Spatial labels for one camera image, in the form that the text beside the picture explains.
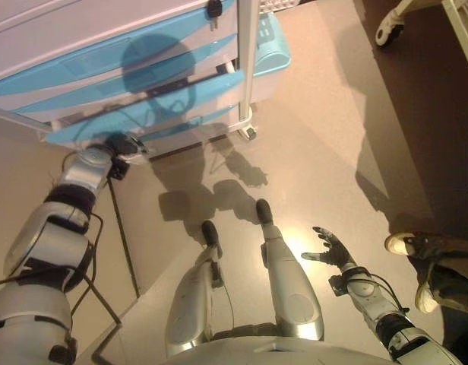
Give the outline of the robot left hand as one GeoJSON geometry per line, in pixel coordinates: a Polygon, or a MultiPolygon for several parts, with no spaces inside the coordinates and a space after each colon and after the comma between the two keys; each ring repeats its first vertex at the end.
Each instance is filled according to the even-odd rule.
{"type": "Polygon", "coordinates": [[[134,155],[146,154],[147,147],[140,141],[140,139],[131,133],[115,133],[110,135],[105,140],[105,145],[111,148],[116,155],[134,155]]]}

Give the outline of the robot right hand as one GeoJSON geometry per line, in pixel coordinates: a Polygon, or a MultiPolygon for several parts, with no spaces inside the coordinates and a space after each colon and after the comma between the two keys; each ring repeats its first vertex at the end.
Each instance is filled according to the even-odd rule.
{"type": "Polygon", "coordinates": [[[323,241],[327,250],[324,252],[303,252],[301,257],[304,260],[334,265],[337,266],[341,272],[356,267],[355,260],[334,233],[323,227],[314,226],[312,229],[316,232],[318,238],[323,241]]]}

